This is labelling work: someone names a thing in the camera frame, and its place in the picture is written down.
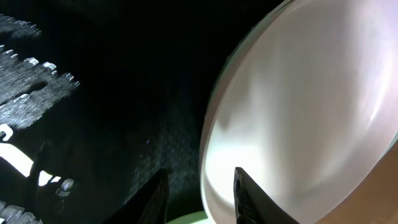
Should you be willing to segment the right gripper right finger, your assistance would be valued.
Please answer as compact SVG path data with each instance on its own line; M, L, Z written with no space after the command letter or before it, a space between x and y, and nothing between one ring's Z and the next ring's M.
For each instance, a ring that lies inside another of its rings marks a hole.
M299 224L241 167L234 170L234 206L237 224Z

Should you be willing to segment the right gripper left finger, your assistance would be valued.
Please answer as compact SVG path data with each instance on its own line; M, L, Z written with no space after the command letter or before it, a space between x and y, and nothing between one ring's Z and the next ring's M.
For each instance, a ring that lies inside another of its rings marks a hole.
M169 172L159 169L104 224L165 224L169 203Z

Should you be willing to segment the mint green plate lower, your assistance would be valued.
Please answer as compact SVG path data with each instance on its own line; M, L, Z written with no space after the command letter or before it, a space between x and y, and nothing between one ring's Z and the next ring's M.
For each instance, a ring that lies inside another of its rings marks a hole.
M214 224L214 222L207 217L204 211L199 211L173 219L167 224Z

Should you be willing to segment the white plate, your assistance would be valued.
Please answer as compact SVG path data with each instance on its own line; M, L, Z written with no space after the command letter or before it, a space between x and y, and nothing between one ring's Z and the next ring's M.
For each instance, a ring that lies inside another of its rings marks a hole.
M213 223L236 221L234 173L315 223L397 136L397 1L283 1L245 36L209 100L200 190Z

